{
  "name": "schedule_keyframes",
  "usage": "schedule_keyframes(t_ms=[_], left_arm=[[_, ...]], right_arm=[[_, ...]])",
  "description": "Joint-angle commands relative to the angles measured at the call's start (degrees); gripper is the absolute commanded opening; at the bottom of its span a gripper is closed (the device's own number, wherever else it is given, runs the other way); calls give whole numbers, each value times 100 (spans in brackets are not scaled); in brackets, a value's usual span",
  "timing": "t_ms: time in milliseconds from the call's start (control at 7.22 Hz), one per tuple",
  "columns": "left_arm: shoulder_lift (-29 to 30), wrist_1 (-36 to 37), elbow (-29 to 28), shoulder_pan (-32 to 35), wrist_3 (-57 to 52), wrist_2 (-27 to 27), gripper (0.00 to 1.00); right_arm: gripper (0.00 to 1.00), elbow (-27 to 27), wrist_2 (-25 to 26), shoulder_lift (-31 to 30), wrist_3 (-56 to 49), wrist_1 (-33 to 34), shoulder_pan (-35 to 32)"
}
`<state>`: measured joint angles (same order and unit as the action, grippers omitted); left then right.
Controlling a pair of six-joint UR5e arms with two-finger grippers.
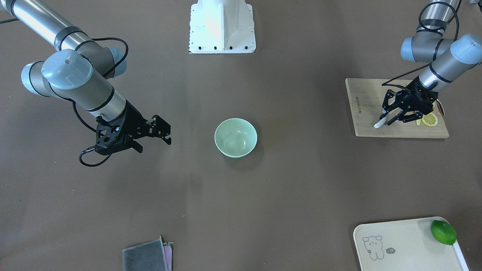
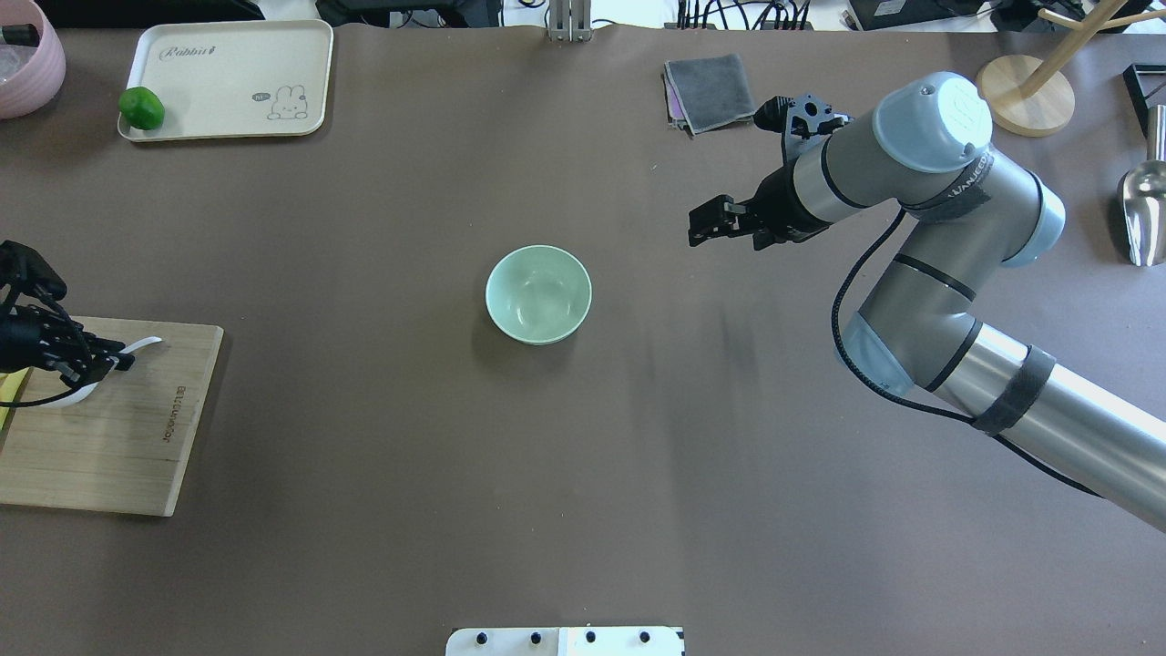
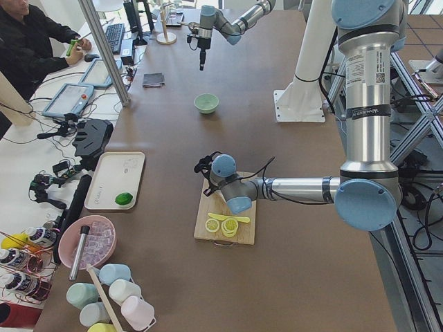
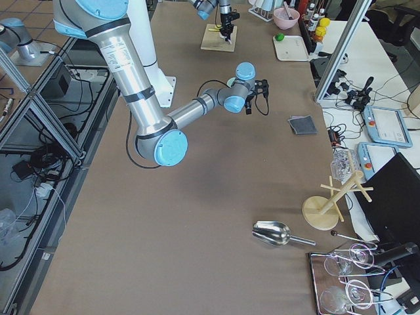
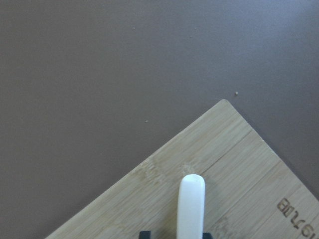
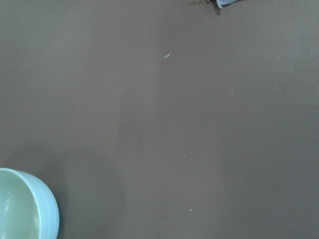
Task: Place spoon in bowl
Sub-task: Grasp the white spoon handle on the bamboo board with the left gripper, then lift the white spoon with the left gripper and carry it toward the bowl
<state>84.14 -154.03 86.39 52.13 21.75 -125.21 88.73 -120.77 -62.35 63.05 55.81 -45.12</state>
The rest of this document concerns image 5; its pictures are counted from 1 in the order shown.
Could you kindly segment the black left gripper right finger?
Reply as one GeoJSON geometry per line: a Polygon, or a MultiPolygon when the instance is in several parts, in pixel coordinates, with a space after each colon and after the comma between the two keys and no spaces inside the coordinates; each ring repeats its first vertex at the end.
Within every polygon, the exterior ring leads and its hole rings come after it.
{"type": "Polygon", "coordinates": [[[203,239],[212,239],[211,233],[203,233],[203,239]]]}

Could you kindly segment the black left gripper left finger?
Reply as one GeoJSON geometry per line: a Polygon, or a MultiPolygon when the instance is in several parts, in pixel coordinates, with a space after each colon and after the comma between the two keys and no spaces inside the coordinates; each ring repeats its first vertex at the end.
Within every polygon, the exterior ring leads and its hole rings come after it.
{"type": "Polygon", "coordinates": [[[140,231],[139,239],[151,239],[151,231],[140,231]]]}

